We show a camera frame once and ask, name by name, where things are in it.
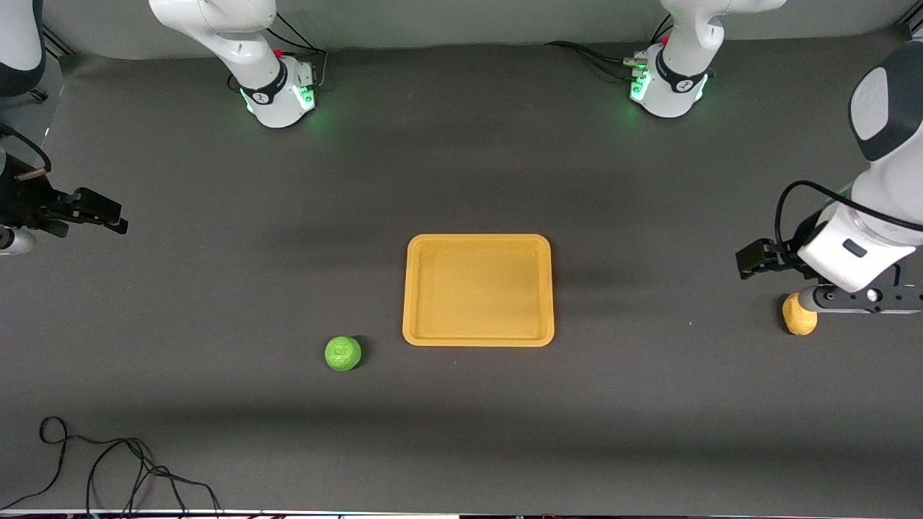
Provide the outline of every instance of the yellow tray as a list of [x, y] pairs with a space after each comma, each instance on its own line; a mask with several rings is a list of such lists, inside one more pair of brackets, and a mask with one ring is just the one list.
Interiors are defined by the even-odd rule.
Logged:
[[417, 346], [544, 346], [555, 335], [551, 246], [539, 235], [418, 235], [403, 335]]

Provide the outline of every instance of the dark gray tabletop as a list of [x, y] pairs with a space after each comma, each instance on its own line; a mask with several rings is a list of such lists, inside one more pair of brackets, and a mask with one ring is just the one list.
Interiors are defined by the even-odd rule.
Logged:
[[[53, 473], [36, 428], [58, 414], [146, 439], [228, 508], [920, 517], [923, 318], [796, 338], [777, 298], [806, 282], [734, 262], [786, 184], [863, 171], [846, 106], [899, 42], [729, 42], [672, 121], [542, 46], [336, 53], [283, 130], [214, 59], [71, 64], [54, 182], [131, 225], [0, 260], [2, 501]], [[821, 202], [794, 195], [786, 228]], [[407, 242], [456, 232], [549, 239], [549, 346], [404, 342]], [[353, 372], [323, 361], [340, 334]], [[23, 506], [82, 506], [97, 452]], [[134, 463], [100, 471], [121, 507]]]

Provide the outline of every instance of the green ball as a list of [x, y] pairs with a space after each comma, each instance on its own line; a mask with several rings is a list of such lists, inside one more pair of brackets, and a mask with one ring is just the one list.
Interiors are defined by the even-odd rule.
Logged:
[[334, 337], [327, 343], [324, 357], [331, 368], [337, 371], [349, 371], [359, 364], [362, 358], [362, 347], [353, 337]]

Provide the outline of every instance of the table surface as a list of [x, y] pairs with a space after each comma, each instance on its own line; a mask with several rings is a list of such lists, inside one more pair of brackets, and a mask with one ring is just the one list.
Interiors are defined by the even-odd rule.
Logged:
[[[57, 414], [144, 438], [227, 508], [921, 516], [921, 318], [797, 338], [778, 298], [806, 282], [734, 261], [789, 182], [863, 171], [849, 96], [900, 41], [729, 42], [678, 120], [545, 46], [336, 53], [282, 130], [215, 59], [70, 63], [53, 181], [131, 225], [0, 261], [0, 496], [50, 478], [36, 428]], [[821, 202], [793, 196], [786, 228]], [[421, 233], [546, 236], [554, 341], [404, 342]], [[341, 334], [365, 348], [349, 373], [323, 360]], [[98, 452], [22, 506], [82, 506]], [[103, 505], [135, 467], [101, 465]], [[145, 506], [174, 503], [161, 484]]]

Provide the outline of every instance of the cable connector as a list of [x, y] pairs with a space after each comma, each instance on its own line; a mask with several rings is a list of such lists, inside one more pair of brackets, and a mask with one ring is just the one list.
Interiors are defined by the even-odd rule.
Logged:
[[625, 57], [622, 58], [622, 66], [644, 70], [647, 68], [647, 59], [642, 57]]

